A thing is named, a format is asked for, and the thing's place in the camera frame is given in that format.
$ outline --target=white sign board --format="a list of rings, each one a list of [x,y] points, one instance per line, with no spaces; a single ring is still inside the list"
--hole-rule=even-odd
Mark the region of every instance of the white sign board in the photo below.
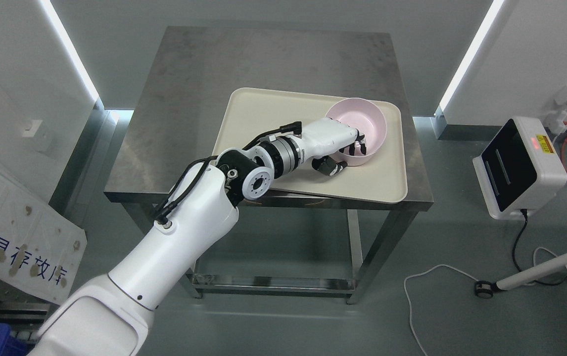
[[[61,304],[68,298],[86,243],[84,230],[0,174],[1,280]]]

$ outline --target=black cable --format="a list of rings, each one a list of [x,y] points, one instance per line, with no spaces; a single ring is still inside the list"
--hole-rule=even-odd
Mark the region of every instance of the black cable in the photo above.
[[[515,239],[514,245],[512,245],[512,263],[515,264],[515,267],[517,268],[517,270],[519,272],[521,272],[521,268],[519,267],[519,264],[517,263],[517,244],[519,243],[519,239],[521,238],[521,234],[523,234],[523,232],[525,231],[525,228],[527,227],[527,209],[521,209],[521,214],[523,214],[523,218],[525,219],[525,222],[523,223],[523,227],[521,228],[521,231],[519,231],[519,234],[517,234],[517,238]]]
[[[187,166],[185,171],[182,172],[182,175],[180,176],[180,178],[178,178],[178,181],[176,182],[176,184],[173,185],[173,187],[171,187],[170,192],[164,197],[163,201],[161,203],[159,203],[158,205],[156,205],[156,211],[155,211],[155,214],[154,214],[155,216],[157,216],[158,213],[165,207],[165,205],[167,205],[167,203],[169,202],[169,198],[171,198],[171,196],[176,191],[176,189],[178,189],[178,185],[180,185],[182,180],[185,178],[185,176],[187,175],[187,172],[196,164],[199,164],[200,162],[204,162],[204,160],[206,160],[206,158],[201,158],[199,160],[195,160]]]
[[[523,232],[525,231],[525,228],[527,227],[527,209],[521,209],[521,214],[523,214],[523,219],[525,220],[523,223],[523,227],[521,228],[521,230],[519,231],[519,234],[517,234],[517,238],[515,239],[515,243],[514,245],[512,245],[512,263],[515,264],[515,267],[517,268],[517,270],[519,272],[521,272],[521,267],[519,267],[519,264],[517,263],[517,244],[519,243],[519,239],[521,238],[521,234],[523,234]],[[567,275],[562,278],[562,280],[560,280],[559,282],[555,282],[555,283],[548,283],[548,282],[541,282],[541,281],[534,281],[537,282],[538,284],[542,284],[543,286],[558,286],[559,284],[561,284],[562,282],[565,282],[567,280]]]
[[[187,166],[185,171],[180,176],[176,185],[173,188],[171,188],[170,193],[167,194],[166,198],[163,200],[163,204],[160,205],[161,208],[160,208],[159,212],[156,214],[156,217],[155,217],[156,221],[158,221],[161,225],[165,225],[167,223],[167,221],[168,221],[167,216],[180,204],[180,202],[187,195],[189,195],[191,190],[193,190],[193,187],[195,187],[195,185],[200,181],[200,178],[202,178],[202,176],[204,175],[204,171],[209,166],[209,163],[211,163],[211,161],[215,160],[216,158],[218,158],[218,156],[209,156],[209,157],[204,158],[204,159],[195,160],[195,161],[191,162],[191,164],[189,164],[189,166]],[[191,181],[191,184],[189,184],[189,186],[185,189],[184,192],[182,192],[182,194],[180,194],[179,197],[177,197],[175,200],[171,201],[171,203],[167,203],[167,201],[169,200],[171,195],[176,191],[176,189],[178,189],[180,182],[182,182],[182,180],[185,178],[185,176],[187,175],[187,172],[193,166],[195,166],[196,164],[198,164],[200,162],[203,162],[202,167],[200,167],[197,174],[195,174],[195,177]]]
[[[249,142],[243,150],[246,151],[247,149],[252,148],[256,144],[259,143],[259,139],[268,135],[274,134],[283,134],[283,133],[293,133],[294,135],[301,135],[301,121],[292,122],[292,124],[279,126],[278,129],[266,131],[265,133],[260,133],[251,142]]]

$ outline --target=bowl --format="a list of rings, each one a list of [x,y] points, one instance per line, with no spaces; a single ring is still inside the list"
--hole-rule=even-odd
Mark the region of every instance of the bowl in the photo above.
[[[350,128],[358,129],[365,135],[367,153],[363,155],[360,144],[356,142],[354,155],[347,155],[337,151],[332,157],[338,162],[345,161],[349,166],[364,164],[372,159],[374,153],[380,149],[387,137],[387,120],[380,108],[369,100],[360,97],[350,97],[334,104],[325,114],[326,117],[346,124]]]

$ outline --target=metal tabletop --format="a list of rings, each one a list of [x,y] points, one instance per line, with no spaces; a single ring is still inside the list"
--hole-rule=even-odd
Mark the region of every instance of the metal tabletop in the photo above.
[[[109,200],[162,200],[190,162],[211,154],[230,94],[244,87],[388,101],[402,115],[400,203],[270,191],[261,205],[412,212],[410,223],[433,204],[389,34],[206,27],[166,29],[105,186]]]

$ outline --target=stainless steel table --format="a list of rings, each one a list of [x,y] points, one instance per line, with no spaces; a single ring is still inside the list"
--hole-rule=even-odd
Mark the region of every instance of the stainless steel table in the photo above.
[[[357,302],[418,212],[433,204],[412,115],[389,34],[168,27],[110,174],[105,195],[122,203],[141,230],[182,170],[213,149],[230,94],[277,89],[389,101],[401,110],[408,194],[397,204],[269,191],[265,207],[347,209],[351,279],[208,275],[181,284],[194,297],[209,289],[338,293]],[[388,210],[363,259],[356,210]]]

